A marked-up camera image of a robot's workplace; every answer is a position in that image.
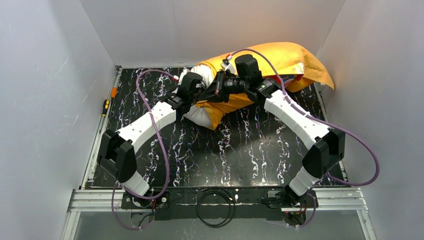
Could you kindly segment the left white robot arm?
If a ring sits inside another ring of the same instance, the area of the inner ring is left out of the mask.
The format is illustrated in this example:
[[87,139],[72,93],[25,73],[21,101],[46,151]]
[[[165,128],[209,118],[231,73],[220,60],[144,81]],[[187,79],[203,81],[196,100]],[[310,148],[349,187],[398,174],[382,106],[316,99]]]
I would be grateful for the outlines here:
[[170,163],[160,130],[178,117],[186,114],[196,95],[203,88],[203,77],[188,72],[180,77],[180,83],[162,96],[154,107],[147,105],[147,113],[133,123],[116,131],[108,129],[102,136],[97,154],[97,164],[122,184],[134,197],[148,200],[149,184],[137,170],[136,153],[151,137],[156,136],[165,161],[165,183],[162,190],[151,199],[161,197],[170,181]]

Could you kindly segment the orange printed pillowcase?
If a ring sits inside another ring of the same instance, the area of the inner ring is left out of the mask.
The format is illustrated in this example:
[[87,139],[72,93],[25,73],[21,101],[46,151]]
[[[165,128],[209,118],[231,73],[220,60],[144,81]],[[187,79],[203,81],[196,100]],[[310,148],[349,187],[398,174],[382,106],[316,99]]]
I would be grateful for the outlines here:
[[[318,58],[305,47],[293,42],[269,42],[251,46],[252,56],[264,77],[284,81],[287,92],[298,92],[314,83],[335,88],[334,82]],[[222,118],[253,104],[245,93],[231,94],[228,102],[200,101],[191,106],[185,118],[215,130]]]

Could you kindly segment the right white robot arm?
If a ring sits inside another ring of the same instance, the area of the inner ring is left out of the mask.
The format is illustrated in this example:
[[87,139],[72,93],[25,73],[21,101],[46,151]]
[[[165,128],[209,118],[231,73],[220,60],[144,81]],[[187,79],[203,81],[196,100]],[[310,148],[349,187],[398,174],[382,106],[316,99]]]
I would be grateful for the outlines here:
[[304,110],[288,94],[290,83],[303,77],[310,81],[329,79],[315,57],[283,59],[259,53],[232,53],[197,63],[186,72],[192,106],[185,117],[195,124],[215,130],[225,115],[258,104],[280,119],[307,148],[300,170],[285,187],[294,199],[303,196],[344,155],[345,133]]

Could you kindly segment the white pillow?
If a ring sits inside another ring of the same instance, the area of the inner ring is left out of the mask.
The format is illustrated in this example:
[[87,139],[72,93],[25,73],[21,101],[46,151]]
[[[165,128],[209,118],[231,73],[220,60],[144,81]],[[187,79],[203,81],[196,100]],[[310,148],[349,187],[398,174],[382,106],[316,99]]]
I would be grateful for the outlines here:
[[[202,86],[208,88],[211,83],[214,80],[215,74],[213,72],[213,68],[210,66],[200,63],[198,65],[195,65],[191,69],[185,68],[181,74],[179,75],[178,84],[181,85],[183,83],[183,78],[187,73],[196,73],[199,74],[202,77],[203,83]],[[205,127],[208,129],[213,129],[213,123],[212,123],[212,117],[207,113],[207,110],[201,106],[206,101],[205,98],[201,98],[200,100],[197,100],[196,103],[194,103],[189,111],[185,113],[183,116],[195,123],[196,125],[199,125],[201,127]]]

